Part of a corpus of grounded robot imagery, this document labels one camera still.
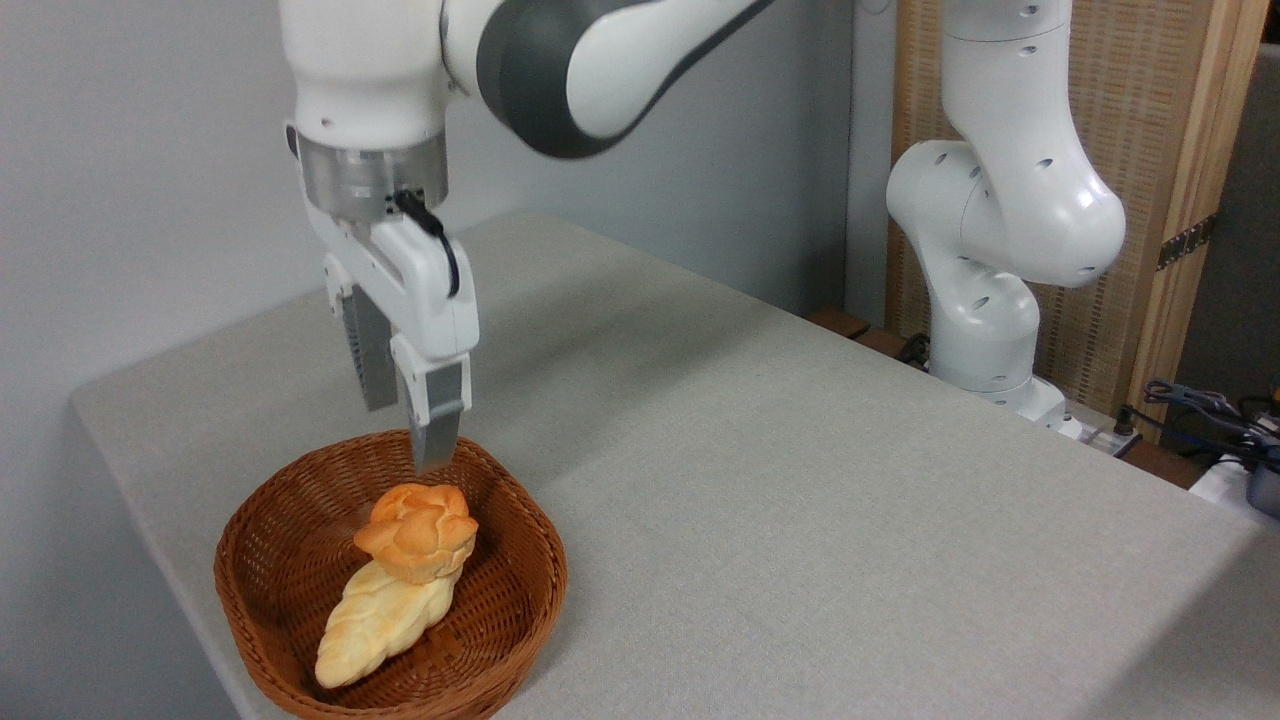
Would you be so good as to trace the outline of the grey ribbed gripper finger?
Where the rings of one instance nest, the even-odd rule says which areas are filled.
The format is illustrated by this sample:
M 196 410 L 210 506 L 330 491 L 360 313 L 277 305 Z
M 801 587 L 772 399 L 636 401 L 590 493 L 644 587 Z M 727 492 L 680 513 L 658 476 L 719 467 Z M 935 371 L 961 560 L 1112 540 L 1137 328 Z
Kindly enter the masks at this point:
M 415 473 L 445 468 L 454 456 L 461 419 L 472 407 L 470 355 L 429 361 L 402 334 L 392 337 L 390 354 L 408 409 Z
M 326 300 L 342 322 L 360 393 L 370 413 L 398 402 L 392 325 L 334 255 L 324 258 Z

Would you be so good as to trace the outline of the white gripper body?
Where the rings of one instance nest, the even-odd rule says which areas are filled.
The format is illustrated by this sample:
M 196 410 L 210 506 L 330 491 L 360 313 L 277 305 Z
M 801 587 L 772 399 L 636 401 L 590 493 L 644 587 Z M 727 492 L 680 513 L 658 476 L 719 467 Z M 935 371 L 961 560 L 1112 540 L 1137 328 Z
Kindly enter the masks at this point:
M 307 204 L 326 247 L 326 295 L 334 314 L 360 287 L 430 364 L 470 354 L 479 341 L 475 283 L 460 245 L 442 241 L 404 214 L 371 225 L 339 222 Z

